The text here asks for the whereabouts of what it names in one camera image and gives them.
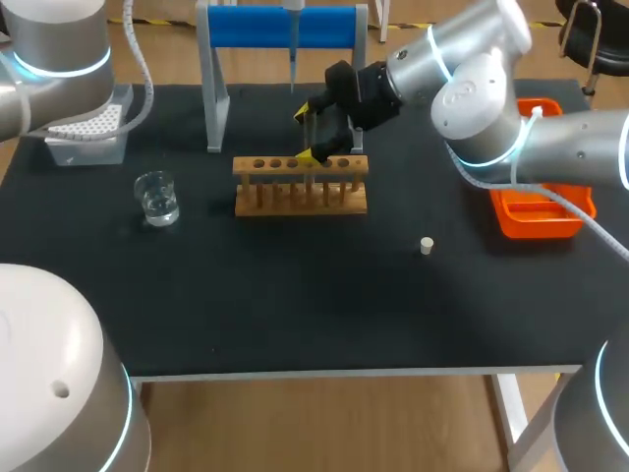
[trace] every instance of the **black tabletop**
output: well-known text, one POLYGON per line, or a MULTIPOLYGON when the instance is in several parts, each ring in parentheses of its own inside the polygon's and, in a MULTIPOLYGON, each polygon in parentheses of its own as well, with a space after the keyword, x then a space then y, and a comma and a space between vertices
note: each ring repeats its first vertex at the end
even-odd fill
MULTIPOLYGON (((235 218, 232 157, 301 150, 292 113, 319 89, 230 87, 221 154, 205 152, 193 86, 157 89, 123 165, 59 168, 42 141, 22 140, 0 190, 0 261, 77 287, 134 376, 580 364, 627 317, 626 265, 588 229, 507 240, 429 110, 366 136, 369 214, 235 218), (142 225, 133 196, 157 169, 181 205, 161 231, 142 225)), ((517 90, 586 108, 574 82, 517 90)), ((594 198, 599 221, 629 238, 626 195, 594 198)))

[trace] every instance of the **test tube rack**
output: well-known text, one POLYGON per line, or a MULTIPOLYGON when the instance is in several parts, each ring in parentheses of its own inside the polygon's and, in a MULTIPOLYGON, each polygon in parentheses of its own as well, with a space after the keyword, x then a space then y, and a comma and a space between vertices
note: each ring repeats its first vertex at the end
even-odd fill
POLYGON ((233 173, 240 179, 236 216, 367 213, 366 155, 333 155, 323 164, 295 157, 234 157, 233 173))

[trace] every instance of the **orange tray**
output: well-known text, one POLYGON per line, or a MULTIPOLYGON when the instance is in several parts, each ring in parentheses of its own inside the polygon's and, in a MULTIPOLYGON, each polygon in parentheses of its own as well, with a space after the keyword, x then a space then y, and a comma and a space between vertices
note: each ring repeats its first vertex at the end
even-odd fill
MULTIPOLYGON (((561 115, 559 104, 549 98, 521 98, 520 113, 531 116, 533 108, 541 106, 543 116, 561 115)), ((543 184, 582 209, 592 218, 597 209, 592 201, 592 189, 575 185, 543 184)), ((551 199, 514 190, 491 190, 491 201, 500 228, 511 239, 571 238, 583 226, 583 221, 551 199)))

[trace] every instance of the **white cable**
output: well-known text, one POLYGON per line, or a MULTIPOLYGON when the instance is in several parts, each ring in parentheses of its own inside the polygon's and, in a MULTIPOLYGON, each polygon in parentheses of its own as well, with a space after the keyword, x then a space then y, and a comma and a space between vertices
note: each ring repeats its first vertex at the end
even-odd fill
POLYGON ((151 108, 153 107, 153 103, 155 101, 155 91, 153 87, 153 80, 150 77, 150 70, 146 65, 146 61, 144 60, 144 56, 140 49, 140 45, 138 44, 138 40, 136 38, 136 32, 134 30, 134 22, 133 22, 133 10, 134 10, 134 0, 125 0, 123 4, 123 14, 122 14, 122 22, 123 28, 125 30, 125 36, 127 37, 127 41, 129 42, 129 48, 131 52, 134 54, 138 65, 140 66, 142 76, 144 79, 144 104, 142 106, 142 110, 138 113, 133 120, 129 123, 121 126, 117 130, 110 131, 107 133, 102 133, 100 135, 81 135, 77 133, 65 133, 58 131, 50 131, 50 130, 40 130, 34 131, 29 134, 29 136, 37 136, 39 138, 54 138, 57 140, 70 140, 70 141, 104 141, 110 138, 115 138, 125 133, 129 133, 131 130, 138 127, 140 123, 142 123, 148 113, 150 113, 151 108))
MULTIPOLYGON (((533 123, 531 123, 531 121, 535 122, 536 119, 537 117, 535 115, 534 117, 531 118, 531 120, 529 121, 531 126, 533 126, 533 123)), ((452 158, 452 162, 454 162, 454 165, 458 169, 459 173, 463 176, 465 180, 467 180, 473 186, 478 187, 480 189, 484 189, 484 190, 515 190, 517 192, 527 192, 527 193, 544 195, 545 197, 548 197, 549 199, 562 205, 571 213, 576 214, 579 218, 583 220, 584 223, 590 226, 590 228, 593 229, 594 232, 597 233, 597 235, 601 237, 602 240, 618 256, 620 256, 622 259, 624 259, 626 262, 629 263, 629 250, 627 250, 627 248, 625 248, 616 238, 614 238, 611 234, 609 234, 602 226, 600 226, 596 221, 594 221, 594 219, 591 216, 585 213, 578 206, 564 199, 560 195, 555 194, 553 191, 545 187, 542 187, 541 185, 517 183, 516 172, 517 172, 518 157, 520 153, 522 152, 522 149, 524 148, 525 145, 526 145, 526 142, 524 143, 522 147, 520 147, 520 149, 516 149, 516 153, 513 155, 513 160, 511 162, 511 183, 510 184, 488 184, 486 182, 482 182, 480 180, 475 179, 467 172, 467 170, 465 170, 459 157, 454 153, 452 148, 448 146, 447 144, 446 144, 446 148, 448 149, 448 153, 450 154, 450 157, 452 158)))

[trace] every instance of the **small white cylinder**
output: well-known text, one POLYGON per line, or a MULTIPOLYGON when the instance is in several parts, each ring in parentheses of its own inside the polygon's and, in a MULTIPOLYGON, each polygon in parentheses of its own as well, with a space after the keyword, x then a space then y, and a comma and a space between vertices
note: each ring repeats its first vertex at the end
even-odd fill
POLYGON ((434 246, 434 241, 432 241, 432 238, 422 238, 422 241, 420 241, 420 245, 421 245, 421 251, 422 254, 424 256, 427 256, 428 254, 430 254, 430 251, 432 251, 432 247, 434 246))

